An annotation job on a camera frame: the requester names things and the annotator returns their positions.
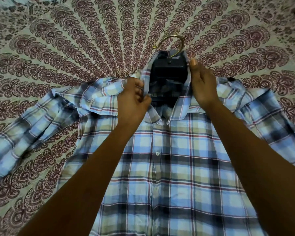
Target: hand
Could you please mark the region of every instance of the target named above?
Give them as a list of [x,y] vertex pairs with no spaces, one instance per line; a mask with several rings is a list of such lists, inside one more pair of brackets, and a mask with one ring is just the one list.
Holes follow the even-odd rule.
[[189,66],[193,95],[200,107],[207,111],[208,107],[220,102],[216,91],[216,77],[212,70],[206,69],[196,59],[192,59]]
[[143,98],[144,83],[136,78],[128,78],[125,89],[118,95],[118,126],[124,126],[132,131],[138,129],[148,107],[151,98],[146,95]]

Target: shirt sleeve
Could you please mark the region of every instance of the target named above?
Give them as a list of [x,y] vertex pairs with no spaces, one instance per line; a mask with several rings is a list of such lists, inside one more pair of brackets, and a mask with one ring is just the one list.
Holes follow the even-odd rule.
[[235,115],[244,119],[255,135],[295,165],[295,125],[284,114],[271,90],[235,111]]
[[[74,92],[79,88],[56,89]],[[37,147],[79,119],[74,104],[55,94],[54,90],[0,132],[0,178],[13,169],[25,151]]]

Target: clothes hanger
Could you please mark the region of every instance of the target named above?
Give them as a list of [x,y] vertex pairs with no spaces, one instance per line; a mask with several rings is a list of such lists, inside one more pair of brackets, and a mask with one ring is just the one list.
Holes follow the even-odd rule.
[[[167,85],[168,81],[174,81],[181,84],[184,84],[187,80],[188,70],[187,70],[187,61],[182,54],[182,51],[185,47],[184,37],[179,34],[165,35],[159,41],[157,46],[153,46],[153,49],[159,48],[160,45],[167,40],[168,38],[176,37],[180,40],[179,51],[172,56],[169,56],[169,51],[159,51],[157,58],[154,60],[151,67],[150,75],[150,91],[152,93],[152,86],[157,84],[159,87]],[[178,97],[173,96],[162,96],[162,97],[151,97],[152,105],[162,106],[167,104],[170,107],[174,107]]]

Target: forearm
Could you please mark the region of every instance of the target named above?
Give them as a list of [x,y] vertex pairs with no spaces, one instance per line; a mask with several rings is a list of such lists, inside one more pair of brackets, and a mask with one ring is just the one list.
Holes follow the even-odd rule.
[[132,130],[117,126],[74,176],[20,231],[25,235],[89,235]]
[[222,103],[206,112],[264,229],[269,235],[295,235],[295,166]]

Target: black hanger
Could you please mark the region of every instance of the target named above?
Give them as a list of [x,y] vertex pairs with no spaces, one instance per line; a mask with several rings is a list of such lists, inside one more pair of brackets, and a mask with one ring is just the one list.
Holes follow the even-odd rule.
[[[163,41],[170,37],[178,37],[181,40],[180,50],[172,56],[169,55],[169,51],[159,51],[151,68],[149,93],[153,93],[155,89],[162,89],[164,86],[173,87],[173,91],[181,92],[182,85],[187,80],[187,60],[182,53],[184,48],[183,36],[166,35],[161,39],[158,46],[153,48],[158,48]],[[163,93],[162,97],[152,96],[152,106],[158,107],[167,104],[173,108],[178,97],[172,96],[171,93],[169,90],[167,93]]]

